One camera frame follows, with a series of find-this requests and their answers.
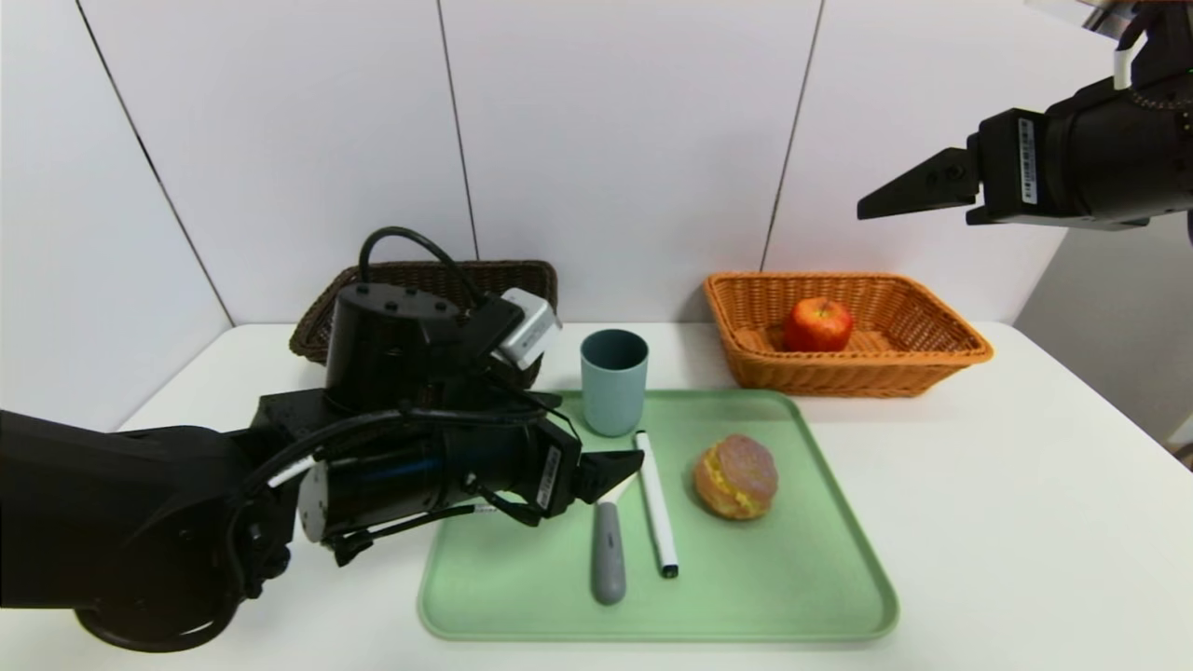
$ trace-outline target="white sticker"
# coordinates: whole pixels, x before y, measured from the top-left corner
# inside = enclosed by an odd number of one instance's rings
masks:
[[[1019,196],[1025,203],[1039,204],[1036,179],[1036,124],[1019,119]]]
[[[546,453],[546,464],[543,467],[543,479],[538,481],[538,495],[534,503],[538,507],[546,510],[546,504],[551,503],[551,491],[555,490],[555,474],[560,470],[560,448],[551,445]]]

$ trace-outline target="blue cup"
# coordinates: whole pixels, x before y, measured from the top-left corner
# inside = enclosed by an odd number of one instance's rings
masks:
[[[610,328],[580,345],[580,388],[588,427],[601,436],[624,436],[642,419],[647,400],[650,347],[636,333]]]

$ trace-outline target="brown wicker basket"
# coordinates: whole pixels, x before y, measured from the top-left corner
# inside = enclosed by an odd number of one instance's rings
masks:
[[[460,261],[466,272],[482,291],[502,294],[514,287],[525,289],[536,296],[542,296],[558,309],[558,281],[555,269],[546,261]],[[471,307],[471,298],[464,287],[439,261],[390,261],[371,264],[369,279],[414,287],[447,298],[460,309]],[[290,351],[315,363],[327,363],[327,341],[332,336],[332,313],[335,308],[335,295],[346,284],[357,281],[357,266],[352,266],[332,281],[320,294],[307,314],[298,321],[293,336],[290,337]],[[518,370],[503,362],[495,362],[494,368],[509,382],[523,389],[528,389],[538,376],[542,358],[526,370]]]
[[[907,277],[863,272],[723,272],[704,283],[734,378],[806,396],[916,396],[989,361],[973,328]],[[841,352],[783,351],[783,321],[802,298],[827,296],[853,315]]]

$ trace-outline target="bun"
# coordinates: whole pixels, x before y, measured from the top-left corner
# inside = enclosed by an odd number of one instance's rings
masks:
[[[728,519],[762,517],[779,490],[774,457],[761,443],[741,433],[705,450],[693,475],[700,499]]]

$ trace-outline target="table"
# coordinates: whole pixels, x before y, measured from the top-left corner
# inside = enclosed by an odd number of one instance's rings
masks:
[[[577,387],[579,343],[608,326],[568,325],[538,387]],[[650,343],[651,388],[734,386],[715,326],[618,326]],[[1193,670],[1193,474],[1022,334],[976,326],[994,361],[919,399],[797,400],[900,595],[901,622],[877,641],[441,641],[415,612],[433,528],[344,570],[299,530],[286,574],[206,646],[130,653],[69,612],[5,610],[0,667]],[[320,386],[291,331],[225,332],[124,427],[240,429],[259,395]]]

